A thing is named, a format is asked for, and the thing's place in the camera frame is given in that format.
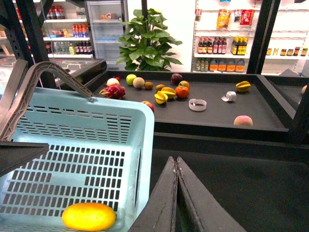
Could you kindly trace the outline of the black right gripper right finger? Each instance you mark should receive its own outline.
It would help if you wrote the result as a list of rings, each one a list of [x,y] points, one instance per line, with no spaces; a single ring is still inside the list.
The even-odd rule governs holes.
[[[191,232],[244,232],[245,229],[216,201],[185,161],[176,159],[180,201]]]

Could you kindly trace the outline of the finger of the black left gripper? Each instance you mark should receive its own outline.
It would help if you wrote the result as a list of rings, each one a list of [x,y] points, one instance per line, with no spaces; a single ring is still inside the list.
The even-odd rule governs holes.
[[[47,143],[0,143],[0,176],[23,166],[29,161],[45,155],[49,151]]]

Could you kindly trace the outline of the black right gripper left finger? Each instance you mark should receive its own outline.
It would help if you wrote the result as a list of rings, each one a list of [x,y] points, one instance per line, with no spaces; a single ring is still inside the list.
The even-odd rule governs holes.
[[[174,232],[176,228],[178,176],[173,157],[166,165],[130,232]]]

